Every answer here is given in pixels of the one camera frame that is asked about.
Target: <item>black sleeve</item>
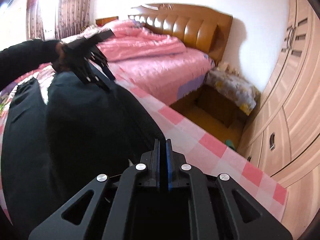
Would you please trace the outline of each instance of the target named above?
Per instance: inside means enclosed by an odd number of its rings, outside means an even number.
[[[58,42],[31,40],[0,51],[0,91],[40,64],[56,61],[59,57],[55,51]]]

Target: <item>headboard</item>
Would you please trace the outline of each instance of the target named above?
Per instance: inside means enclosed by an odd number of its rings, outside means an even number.
[[[215,63],[222,59],[232,23],[230,15],[190,4],[141,5],[131,8],[128,16],[154,33],[175,36],[187,47],[207,53]]]

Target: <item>pink and white checkered cloth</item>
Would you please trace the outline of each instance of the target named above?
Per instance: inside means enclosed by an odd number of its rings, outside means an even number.
[[[54,70],[49,66],[34,74],[41,90],[46,90]],[[129,90],[144,106],[158,124],[166,138],[171,139],[172,149],[185,155],[189,164],[198,167],[203,173],[218,176],[229,174],[277,220],[281,221],[287,200],[287,190],[261,170],[252,166],[245,158],[208,134],[199,126],[186,119],[161,101],[132,84],[121,69],[114,72],[117,83]],[[0,156],[5,122],[14,90],[0,118]],[[10,219],[2,190],[0,169],[0,206]]]

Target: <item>curtain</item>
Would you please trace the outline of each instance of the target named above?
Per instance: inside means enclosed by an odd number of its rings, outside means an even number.
[[[59,0],[55,36],[57,39],[79,34],[89,25],[90,0]]]
[[[44,39],[40,0],[27,1],[26,35],[27,40],[34,38]]]

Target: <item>metal bolt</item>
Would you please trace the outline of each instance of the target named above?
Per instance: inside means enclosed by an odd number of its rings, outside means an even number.
[[[220,179],[221,180],[229,180],[230,176],[226,173],[222,173],[222,174],[220,174]]]
[[[191,165],[190,164],[183,164],[183,165],[181,165],[181,169],[183,169],[184,171],[189,171],[189,170],[191,170]]]
[[[139,163],[136,165],[138,171],[143,171],[147,166],[144,163]]]
[[[108,179],[108,176],[106,174],[100,174],[97,176],[97,181],[104,182]]]

